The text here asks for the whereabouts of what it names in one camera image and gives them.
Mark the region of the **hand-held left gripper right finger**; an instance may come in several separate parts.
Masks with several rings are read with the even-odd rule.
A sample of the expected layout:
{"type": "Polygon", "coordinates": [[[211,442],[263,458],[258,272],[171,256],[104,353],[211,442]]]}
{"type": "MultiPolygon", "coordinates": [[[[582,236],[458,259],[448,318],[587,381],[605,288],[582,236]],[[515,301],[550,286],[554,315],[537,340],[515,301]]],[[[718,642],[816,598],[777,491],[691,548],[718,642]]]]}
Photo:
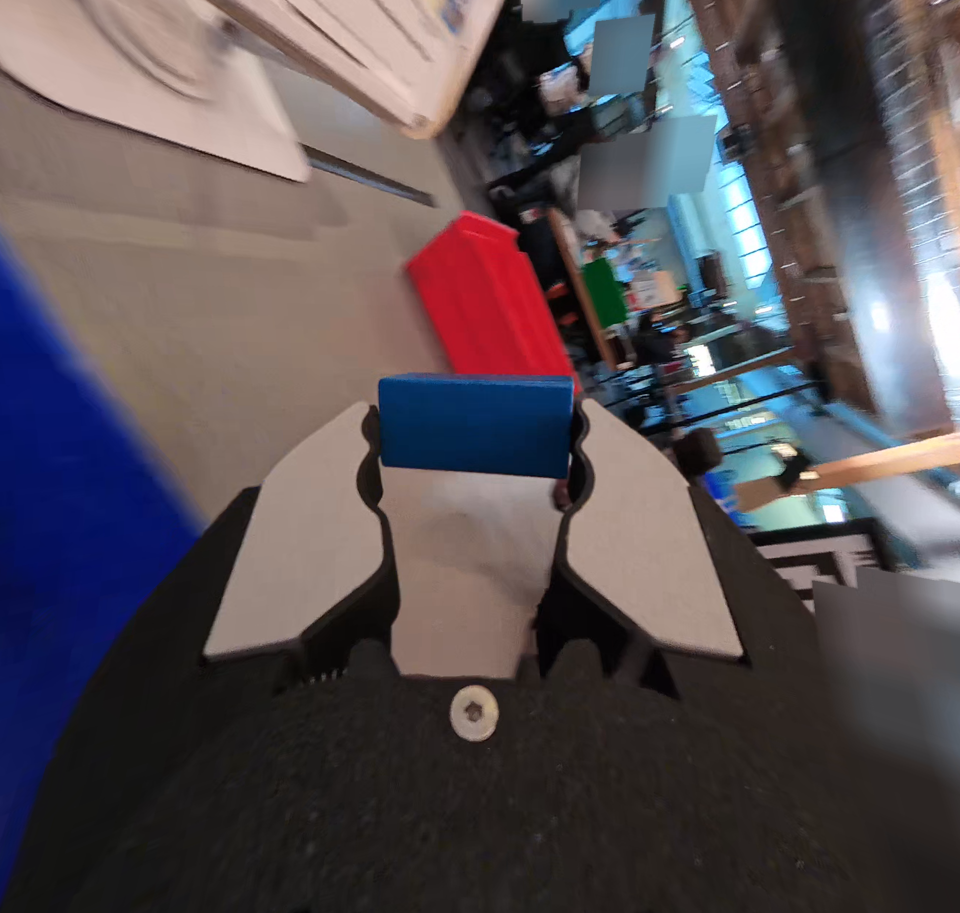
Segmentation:
{"type": "Polygon", "coordinates": [[[584,482],[563,517],[558,568],[607,616],[671,652],[736,662],[744,650],[690,484],[654,444],[582,400],[584,482]]]}

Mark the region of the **red plastic bin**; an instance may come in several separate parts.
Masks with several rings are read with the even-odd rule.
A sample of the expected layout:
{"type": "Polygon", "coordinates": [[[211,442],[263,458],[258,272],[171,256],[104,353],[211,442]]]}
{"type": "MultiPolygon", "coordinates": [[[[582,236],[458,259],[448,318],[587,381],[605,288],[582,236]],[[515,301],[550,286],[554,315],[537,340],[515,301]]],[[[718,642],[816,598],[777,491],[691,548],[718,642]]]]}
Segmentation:
{"type": "Polygon", "coordinates": [[[451,371],[565,377],[582,392],[518,233],[462,211],[405,265],[451,371]]]}

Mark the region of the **printed marker board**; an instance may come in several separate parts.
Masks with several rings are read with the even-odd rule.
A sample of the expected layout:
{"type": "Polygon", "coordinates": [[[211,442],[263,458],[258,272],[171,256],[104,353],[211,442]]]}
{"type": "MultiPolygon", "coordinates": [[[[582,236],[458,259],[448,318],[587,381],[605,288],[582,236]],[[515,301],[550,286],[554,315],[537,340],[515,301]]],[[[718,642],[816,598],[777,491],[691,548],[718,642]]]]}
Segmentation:
{"type": "Polygon", "coordinates": [[[895,572],[900,562],[882,524],[865,516],[842,523],[748,530],[747,535],[772,569],[815,613],[816,582],[856,587],[859,569],[895,572]]]}

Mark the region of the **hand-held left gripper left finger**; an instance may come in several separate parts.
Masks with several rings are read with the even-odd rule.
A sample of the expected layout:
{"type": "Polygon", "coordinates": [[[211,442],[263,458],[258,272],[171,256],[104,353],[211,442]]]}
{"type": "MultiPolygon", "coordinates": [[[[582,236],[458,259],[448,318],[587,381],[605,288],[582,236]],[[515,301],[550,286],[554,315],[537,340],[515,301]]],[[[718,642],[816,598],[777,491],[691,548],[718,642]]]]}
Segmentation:
{"type": "Polygon", "coordinates": [[[354,645],[391,647],[401,607],[380,507],[379,414],[357,402],[263,480],[206,643],[210,661],[290,650],[344,663],[354,645]]]}

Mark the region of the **blue plastic bin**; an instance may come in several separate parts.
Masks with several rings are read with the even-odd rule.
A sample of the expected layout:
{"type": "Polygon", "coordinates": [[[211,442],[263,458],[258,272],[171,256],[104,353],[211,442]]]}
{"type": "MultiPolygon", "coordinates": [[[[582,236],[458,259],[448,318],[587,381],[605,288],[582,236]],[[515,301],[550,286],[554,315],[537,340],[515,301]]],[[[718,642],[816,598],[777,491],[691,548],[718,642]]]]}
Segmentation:
{"type": "Polygon", "coordinates": [[[90,677],[198,537],[100,378],[1,247],[1,883],[90,677]]]}

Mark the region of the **green box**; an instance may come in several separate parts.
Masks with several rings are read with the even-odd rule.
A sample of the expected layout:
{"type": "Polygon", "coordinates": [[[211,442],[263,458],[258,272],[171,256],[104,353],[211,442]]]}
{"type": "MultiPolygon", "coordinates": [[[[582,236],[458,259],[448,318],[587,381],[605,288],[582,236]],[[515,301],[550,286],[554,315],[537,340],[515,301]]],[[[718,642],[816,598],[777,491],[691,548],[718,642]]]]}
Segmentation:
{"type": "Polygon", "coordinates": [[[626,291],[610,260],[605,255],[597,255],[584,263],[581,274],[600,330],[608,331],[625,324],[630,316],[626,291]]]}

